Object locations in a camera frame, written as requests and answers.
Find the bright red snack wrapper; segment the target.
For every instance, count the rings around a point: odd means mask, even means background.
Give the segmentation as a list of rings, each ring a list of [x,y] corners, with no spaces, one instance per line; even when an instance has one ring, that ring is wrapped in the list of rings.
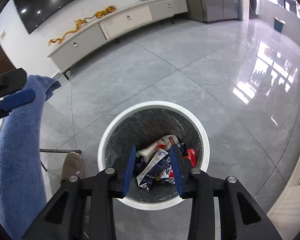
[[[184,159],[189,159],[189,161],[192,164],[192,167],[196,167],[197,161],[196,161],[196,153],[194,148],[188,148],[186,150],[186,155],[183,156]]]

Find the white milk carton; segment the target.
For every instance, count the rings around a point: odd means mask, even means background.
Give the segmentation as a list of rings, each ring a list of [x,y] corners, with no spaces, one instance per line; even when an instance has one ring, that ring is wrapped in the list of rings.
[[[158,149],[146,168],[136,177],[138,187],[149,190],[155,177],[171,165],[170,155],[163,149]]]

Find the red white paper bag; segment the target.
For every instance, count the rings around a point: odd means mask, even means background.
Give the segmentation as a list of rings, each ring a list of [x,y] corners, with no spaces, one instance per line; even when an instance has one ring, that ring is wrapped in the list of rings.
[[[155,141],[154,143],[152,143],[151,145],[149,145],[148,147],[137,151],[136,157],[142,157],[145,163],[149,163],[159,149],[165,150],[167,152],[172,145],[178,143],[179,139],[176,135],[165,135],[157,141]]]

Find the white rimmed trash bin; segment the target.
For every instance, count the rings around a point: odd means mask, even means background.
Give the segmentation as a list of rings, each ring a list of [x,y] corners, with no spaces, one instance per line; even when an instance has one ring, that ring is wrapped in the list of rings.
[[[136,147],[135,171],[129,191],[120,202],[128,207],[157,211],[183,202],[175,186],[168,182],[168,174],[146,186],[137,179],[157,156],[159,149],[168,152],[172,143],[187,150],[194,149],[196,167],[207,171],[210,144],[199,119],[186,108],[167,101],[138,103],[120,113],[102,135],[97,159],[100,171],[111,167],[123,156],[128,144]]]

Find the blue fuzzy table cloth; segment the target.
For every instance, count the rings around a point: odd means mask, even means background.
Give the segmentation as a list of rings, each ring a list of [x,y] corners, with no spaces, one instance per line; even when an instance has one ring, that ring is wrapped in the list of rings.
[[[33,101],[18,106],[3,119],[0,130],[0,223],[11,239],[21,239],[46,205],[40,164],[40,125],[44,104],[61,83],[30,75],[25,90]]]

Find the golden dragon figurine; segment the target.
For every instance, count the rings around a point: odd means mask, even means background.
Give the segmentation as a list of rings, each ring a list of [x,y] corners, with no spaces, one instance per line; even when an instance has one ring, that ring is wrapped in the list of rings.
[[[70,34],[75,34],[75,33],[77,33],[78,31],[80,31],[81,28],[82,28],[82,25],[87,24],[87,20],[86,20],[85,18],[84,18],[84,19],[78,19],[78,20],[75,20],[74,23],[75,23],[75,29],[72,29],[72,30],[69,30],[69,31],[65,32],[65,33],[64,33],[61,37],[59,37],[59,38],[52,38],[52,39],[50,39],[50,40],[48,41],[47,45],[48,45],[48,46],[51,46],[52,44],[55,44],[55,43],[61,44],[61,43],[65,40],[65,38],[66,38],[68,35],[70,35]]]

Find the golden tiger figurine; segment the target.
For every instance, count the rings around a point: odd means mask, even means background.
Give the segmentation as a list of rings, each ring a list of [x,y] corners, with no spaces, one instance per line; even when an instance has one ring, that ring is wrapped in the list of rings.
[[[95,12],[94,16],[96,18],[102,18],[108,14],[111,14],[112,12],[115,12],[116,10],[117,10],[117,8],[114,5],[110,5],[110,6],[106,7],[106,9],[104,9],[104,10]]]

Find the white grey TV cabinet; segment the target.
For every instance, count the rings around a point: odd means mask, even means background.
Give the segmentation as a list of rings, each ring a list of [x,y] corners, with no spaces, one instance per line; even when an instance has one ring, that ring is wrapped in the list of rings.
[[[115,40],[146,25],[188,12],[187,0],[149,0],[136,3],[94,20],[66,38],[48,58],[59,72],[66,72],[78,61]]]

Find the small teal bin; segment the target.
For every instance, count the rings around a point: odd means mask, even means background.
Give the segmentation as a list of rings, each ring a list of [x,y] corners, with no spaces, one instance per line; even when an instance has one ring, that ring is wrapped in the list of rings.
[[[274,29],[279,33],[282,33],[285,24],[286,22],[284,20],[274,17]]]

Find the washing machine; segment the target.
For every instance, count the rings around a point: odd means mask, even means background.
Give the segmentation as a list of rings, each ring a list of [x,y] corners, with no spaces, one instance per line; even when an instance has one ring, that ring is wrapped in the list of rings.
[[[260,14],[260,0],[249,0],[249,18]]]

